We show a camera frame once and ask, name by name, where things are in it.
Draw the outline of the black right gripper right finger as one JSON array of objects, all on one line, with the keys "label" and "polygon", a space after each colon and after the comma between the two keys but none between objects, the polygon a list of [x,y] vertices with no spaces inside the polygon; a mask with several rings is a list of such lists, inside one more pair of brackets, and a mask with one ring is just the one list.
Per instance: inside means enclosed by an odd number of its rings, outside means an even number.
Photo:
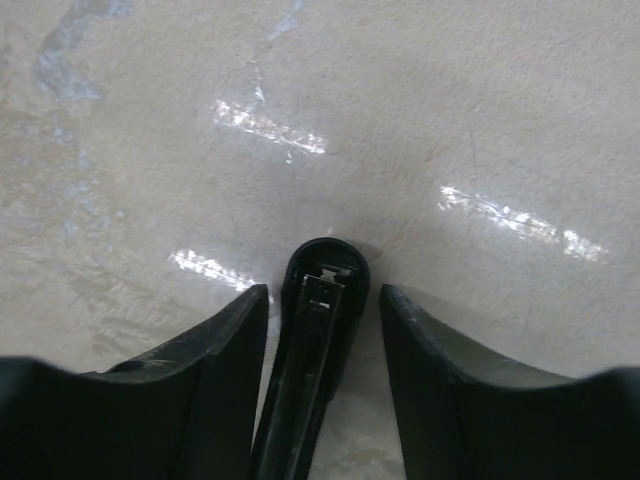
[{"label": "black right gripper right finger", "polygon": [[571,379],[503,356],[380,293],[384,348],[410,479],[635,479],[639,371]]}]

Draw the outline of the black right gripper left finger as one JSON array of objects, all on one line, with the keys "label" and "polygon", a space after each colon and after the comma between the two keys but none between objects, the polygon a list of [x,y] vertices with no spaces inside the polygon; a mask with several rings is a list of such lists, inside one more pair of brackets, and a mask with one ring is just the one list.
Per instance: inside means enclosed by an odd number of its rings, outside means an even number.
[{"label": "black right gripper left finger", "polygon": [[1,361],[5,479],[245,479],[268,323],[265,286],[103,373]]}]

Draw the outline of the black stapler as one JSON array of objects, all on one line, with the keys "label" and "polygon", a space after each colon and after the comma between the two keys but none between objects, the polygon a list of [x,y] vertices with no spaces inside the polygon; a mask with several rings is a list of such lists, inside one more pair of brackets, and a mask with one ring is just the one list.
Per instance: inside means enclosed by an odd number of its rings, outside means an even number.
[{"label": "black stapler", "polygon": [[305,479],[367,303],[370,271],[351,244],[321,237],[292,255],[250,478]]}]

